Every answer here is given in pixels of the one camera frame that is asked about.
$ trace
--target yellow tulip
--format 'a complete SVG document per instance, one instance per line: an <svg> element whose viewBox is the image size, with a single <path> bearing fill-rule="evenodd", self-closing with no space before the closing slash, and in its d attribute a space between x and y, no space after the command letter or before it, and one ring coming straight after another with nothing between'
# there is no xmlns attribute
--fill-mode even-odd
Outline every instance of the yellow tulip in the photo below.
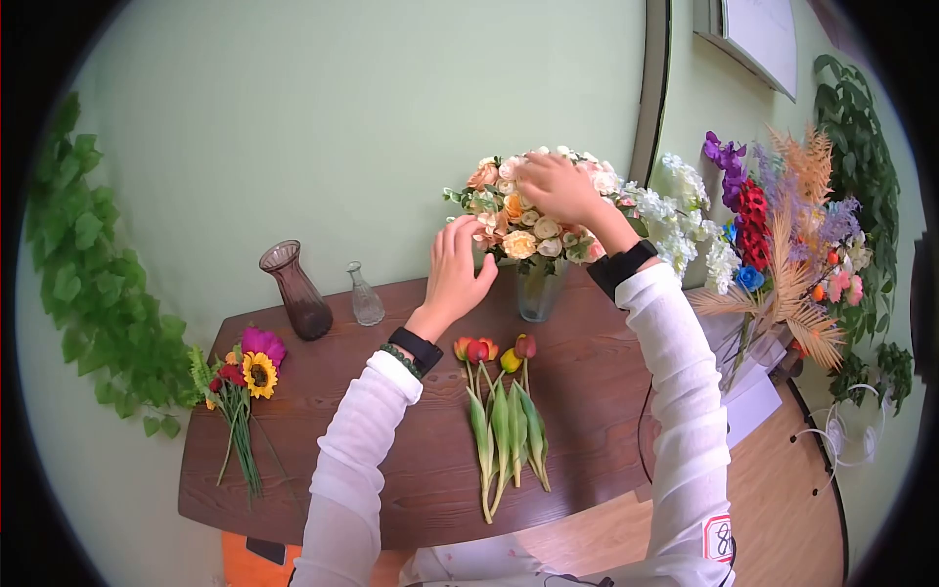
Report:
<svg viewBox="0 0 939 587"><path fill-rule="evenodd" d="M500 363L506 373L514 373L518 370L518 367L522 366L522 360L516 356L516 350L514 348L509 348L502 353Z"/></svg>

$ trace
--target sunflower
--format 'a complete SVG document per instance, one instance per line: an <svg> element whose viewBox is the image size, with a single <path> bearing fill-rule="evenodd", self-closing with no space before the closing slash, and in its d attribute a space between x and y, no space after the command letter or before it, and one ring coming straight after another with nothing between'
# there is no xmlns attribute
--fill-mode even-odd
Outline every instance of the sunflower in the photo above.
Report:
<svg viewBox="0 0 939 587"><path fill-rule="evenodd" d="M277 385L277 371L270 357L263 352L248 351L244 353L241 370L251 395L253 397L264 395L265 398L270 399L274 393L274 386Z"/></svg>

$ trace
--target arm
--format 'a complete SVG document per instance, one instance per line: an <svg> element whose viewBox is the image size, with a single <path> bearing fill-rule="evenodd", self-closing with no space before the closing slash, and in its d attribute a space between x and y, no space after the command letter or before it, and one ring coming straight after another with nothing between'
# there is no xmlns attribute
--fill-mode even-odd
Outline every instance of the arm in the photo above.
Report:
<svg viewBox="0 0 939 587"><path fill-rule="evenodd" d="M584 170L556 155L527 157L530 162L519 169L519 187L538 209L587 226L609 255L639 242L621 212L599 197ZM728 567L703 556L702 522L730 507L731 457L714 353L671 267L653 257L625 281L607 278L613 284L622 281L615 301L629 310L626 324L639 337L657 390L652 414L662 423L654 444L657 460L647 559L607 573L614 579L659 577L670 578L661 584L718 585Z"/></svg>
<svg viewBox="0 0 939 587"><path fill-rule="evenodd" d="M440 231L431 250L426 298L405 328L436 343L483 299L498 271L488 255L479 277L473 275L471 238L481 227L464 216ZM349 384L326 435L317 441L319 458L293 587L367 587L381 550L378 494L385 480L378 465L392 447L405 409L417 403L422 389L384 351L372 355L362 376Z"/></svg>

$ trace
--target wooden floor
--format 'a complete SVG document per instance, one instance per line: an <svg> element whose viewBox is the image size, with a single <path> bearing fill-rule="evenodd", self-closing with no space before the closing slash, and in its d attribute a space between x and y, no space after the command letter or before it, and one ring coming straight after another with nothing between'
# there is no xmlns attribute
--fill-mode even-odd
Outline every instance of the wooden floor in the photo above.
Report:
<svg viewBox="0 0 939 587"><path fill-rule="evenodd" d="M728 498L737 542L738 585L841 585L841 525L824 463L786 384L777 388L782 406L731 451ZM632 563L645 555L652 502L635 492L571 517L516 533L541 561L578 576ZM401 565L413 552L383 551L373 587L397 585Z"/></svg>

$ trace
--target hand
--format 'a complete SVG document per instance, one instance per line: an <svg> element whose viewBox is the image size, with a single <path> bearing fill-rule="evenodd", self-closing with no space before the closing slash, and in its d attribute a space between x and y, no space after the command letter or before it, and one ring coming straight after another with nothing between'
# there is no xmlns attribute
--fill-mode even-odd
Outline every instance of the hand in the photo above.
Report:
<svg viewBox="0 0 939 587"><path fill-rule="evenodd" d="M483 230L475 216L460 216L437 233L430 252L430 276L423 305L405 328L424 340L437 339L483 300L499 270L492 254L485 256L479 277L474 275L472 236Z"/></svg>
<svg viewBox="0 0 939 587"><path fill-rule="evenodd" d="M554 153L527 153L525 158L528 162L516 170L518 189L540 212L563 223L586 226L610 256L639 242L623 213L593 188L587 170ZM650 260L642 268L653 263Z"/></svg>

